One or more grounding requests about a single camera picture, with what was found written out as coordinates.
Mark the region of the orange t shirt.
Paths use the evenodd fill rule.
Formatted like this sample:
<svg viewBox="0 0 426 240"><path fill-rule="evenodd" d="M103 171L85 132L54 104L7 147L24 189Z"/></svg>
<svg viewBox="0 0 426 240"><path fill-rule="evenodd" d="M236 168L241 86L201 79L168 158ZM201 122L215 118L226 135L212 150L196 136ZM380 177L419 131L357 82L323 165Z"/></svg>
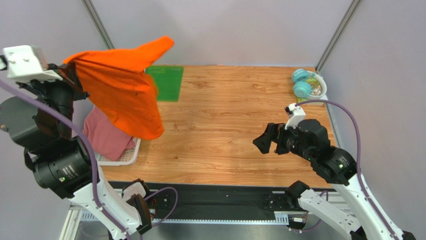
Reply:
<svg viewBox="0 0 426 240"><path fill-rule="evenodd" d="M174 41L162 36L131 49L88 50L64 59L74 63L83 90L111 123L124 133L154 140L164 132L158 88L145 72L170 50Z"/></svg>

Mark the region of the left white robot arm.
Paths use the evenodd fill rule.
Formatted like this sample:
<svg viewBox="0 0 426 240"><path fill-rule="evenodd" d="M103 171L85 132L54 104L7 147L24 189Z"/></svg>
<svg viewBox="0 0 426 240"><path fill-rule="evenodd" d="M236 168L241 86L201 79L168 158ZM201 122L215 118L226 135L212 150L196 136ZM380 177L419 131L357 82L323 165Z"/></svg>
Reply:
<svg viewBox="0 0 426 240"><path fill-rule="evenodd" d="M86 136L73 124L74 102L89 95L73 63L36 69L4 67L18 88L0 105L0 129L23 147L24 162L37 184L92 213L111 240L129 240L152 228L145 201L148 188L137 179L118 194L106 180Z"/></svg>

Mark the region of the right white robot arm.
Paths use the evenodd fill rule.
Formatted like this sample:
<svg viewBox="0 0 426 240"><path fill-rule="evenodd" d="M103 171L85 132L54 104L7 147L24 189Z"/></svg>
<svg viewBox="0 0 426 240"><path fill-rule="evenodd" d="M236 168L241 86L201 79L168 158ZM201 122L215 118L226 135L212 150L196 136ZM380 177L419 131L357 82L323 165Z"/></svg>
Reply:
<svg viewBox="0 0 426 240"><path fill-rule="evenodd" d="M371 191L362 185L357 163L346 150L331 145L327 129L315 119L302 120L296 127L269 123L252 142L262 154L276 143L275 153L292 153L310 162L313 171L345 200L347 214L315 193L307 184L296 181L285 190L286 204L303 209L327 223L347 240L413 240L415 236L397 227L380 212Z"/></svg>

